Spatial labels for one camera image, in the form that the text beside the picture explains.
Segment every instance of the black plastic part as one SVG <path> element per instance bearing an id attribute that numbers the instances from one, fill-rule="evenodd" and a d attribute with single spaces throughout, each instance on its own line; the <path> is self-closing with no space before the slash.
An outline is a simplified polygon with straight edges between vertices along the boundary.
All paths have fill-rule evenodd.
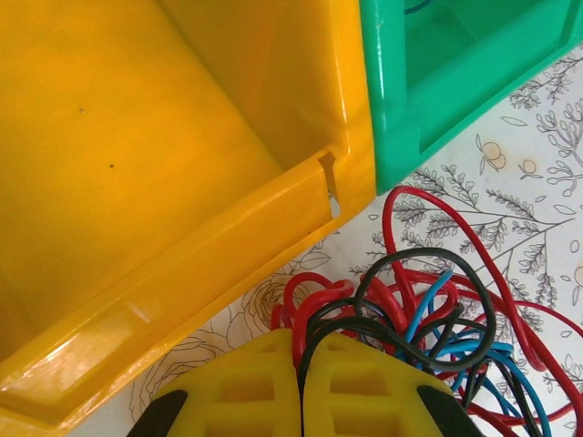
<path id="1" fill-rule="evenodd" d="M 444 437 L 483 437 L 453 396 L 427 385 L 417 393 Z"/>
<path id="2" fill-rule="evenodd" d="M 167 437 L 188 397 L 185 391 L 175 390 L 152 401 L 128 437 Z"/>

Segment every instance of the table surface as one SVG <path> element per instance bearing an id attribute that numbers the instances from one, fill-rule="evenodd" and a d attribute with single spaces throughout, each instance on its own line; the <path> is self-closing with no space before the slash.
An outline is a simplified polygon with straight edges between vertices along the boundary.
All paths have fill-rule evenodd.
<path id="1" fill-rule="evenodd" d="M 583 45 L 481 117 L 404 183 L 438 195 L 464 215 L 519 299 L 542 303 L 583 324 Z M 357 281 L 384 254 L 384 199 L 378 198 L 193 332 L 69 437 L 126 435 L 163 384 L 266 332 L 271 309 L 281 301 L 292 275 L 313 270 L 330 279 Z M 397 248 L 438 245 L 461 252 L 483 281 L 492 284 L 454 223 L 412 198 L 399 199 L 397 207 Z M 444 266 L 439 259 L 429 259 L 417 267 L 439 271 Z M 391 278 L 390 271 L 382 275 Z M 523 316 L 583 390 L 581 338 L 536 310 Z M 505 320 L 499 329 L 504 340 L 516 343 Z M 530 369 L 519 347 L 515 359 L 547 412 L 566 403 L 553 378 Z M 505 388 L 500 378 L 495 382 Z M 488 397 L 481 402 L 496 408 Z M 557 436 L 572 435 L 574 428 L 572 413 L 553 423 Z"/>

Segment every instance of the yellow plastic object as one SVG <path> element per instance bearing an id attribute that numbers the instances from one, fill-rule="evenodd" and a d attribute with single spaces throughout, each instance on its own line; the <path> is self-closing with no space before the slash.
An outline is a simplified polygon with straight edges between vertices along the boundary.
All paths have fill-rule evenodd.
<path id="1" fill-rule="evenodd" d="M 417 393 L 437 378 L 341 334 L 313 355 L 303 393 L 306 437 L 442 437 Z"/>
<path id="2" fill-rule="evenodd" d="M 372 200 L 358 1 L 0 16 L 0 435 L 62 434 Z"/>
<path id="3" fill-rule="evenodd" d="M 270 332 L 179 376 L 155 399 L 178 390 L 188 398 L 168 437 L 302 435 L 290 330 Z"/>

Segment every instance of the yellow plastic bin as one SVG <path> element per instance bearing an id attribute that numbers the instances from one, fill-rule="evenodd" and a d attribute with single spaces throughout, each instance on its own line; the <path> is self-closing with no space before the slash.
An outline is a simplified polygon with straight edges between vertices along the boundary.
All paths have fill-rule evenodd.
<path id="1" fill-rule="evenodd" d="M 0 435 L 59 434 L 372 200 L 359 6 L 0 16 Z"/>

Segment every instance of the white patterned tablecloth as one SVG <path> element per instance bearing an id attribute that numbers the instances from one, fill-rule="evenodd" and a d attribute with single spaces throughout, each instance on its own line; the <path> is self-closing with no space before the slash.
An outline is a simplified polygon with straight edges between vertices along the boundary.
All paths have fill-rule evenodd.
<path id="1" fill-rule="evenodd" d="M 489 111 L 404 183 L 432 192 L 464 215 L 518 299 L 542 303 L 583 324 L 583 45 Z M 125 436 L 163 384 L 266 332 L 271 309 L 292 275 L 314 270 L 330 279 L 358 280 L 384 254 L 383 204 L 384 197 L 378 198 L 346 226 L 233 302 L 70 437 Z M 400 198 L 394 217 L 397 247 L 456 250 L 492 285 L 473 247 L 444 214 L 422 201 Z M 429 259 L 417 267 L 438 271 L 444 264 Z M 391 272 L 383 275 L 389 279 Z M 304 288 L 300 294 L 308 292 Z M 468 311 L 476 314 L 478 305 Z M 521 313 L 583 390 L 581 338 L 536 310 Z M 503 339 L 515 341 L 504 318 L 499 319 L 499 329 Z M 515 359 L 548 412 L 566 402 L 548 373 L 530 369 L 520 352 Z M 504 390 L 501 379 L 497 382 Z M 482 402 L 496 407 L 490 398 Z M 574 428 L 572 413 L 553 423 L 557 436 L 572 435 Z"/>

